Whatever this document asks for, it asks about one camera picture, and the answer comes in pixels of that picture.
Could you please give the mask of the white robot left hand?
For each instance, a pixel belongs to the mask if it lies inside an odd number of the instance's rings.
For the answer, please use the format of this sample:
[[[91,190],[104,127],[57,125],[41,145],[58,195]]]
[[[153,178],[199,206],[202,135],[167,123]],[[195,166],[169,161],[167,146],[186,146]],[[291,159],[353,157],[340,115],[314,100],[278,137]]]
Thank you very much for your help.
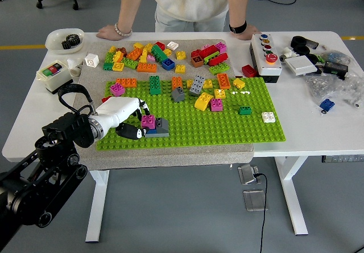
[[[145,101],[131,97],[110,97],[96,110],[95,115],[89,117],[89,123],[95,140],[102,139],[110,128],[115,128],[118,136],[137,140],[145,136],[149,128],[138,128],[124,121],[130,116],[137,116],[142,120],[142,111],[150,115]]]

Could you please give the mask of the person's right hand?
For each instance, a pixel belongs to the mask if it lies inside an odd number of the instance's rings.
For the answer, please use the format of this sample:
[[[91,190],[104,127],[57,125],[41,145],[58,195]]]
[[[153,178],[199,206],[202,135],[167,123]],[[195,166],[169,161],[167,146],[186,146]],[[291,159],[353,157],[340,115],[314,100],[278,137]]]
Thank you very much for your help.
[[[132,29],[124,32],[118,28],[117,24],[115,24],[114,26],[107,25],[101,28],[96,34],[96,37],[111,41],[119,41],[128,38],[129,36],[132,35],[132,33],[133,33]]]

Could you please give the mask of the person's left hand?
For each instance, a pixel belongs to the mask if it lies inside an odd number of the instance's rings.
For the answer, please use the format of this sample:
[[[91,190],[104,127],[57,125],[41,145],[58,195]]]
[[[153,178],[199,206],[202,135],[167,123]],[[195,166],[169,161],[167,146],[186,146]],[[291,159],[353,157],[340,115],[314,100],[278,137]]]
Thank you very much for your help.
[[[239,40],[251,40],[254,34],[261,34],[261,32],[255,26],[248,24],[243,33],[233,35]]]

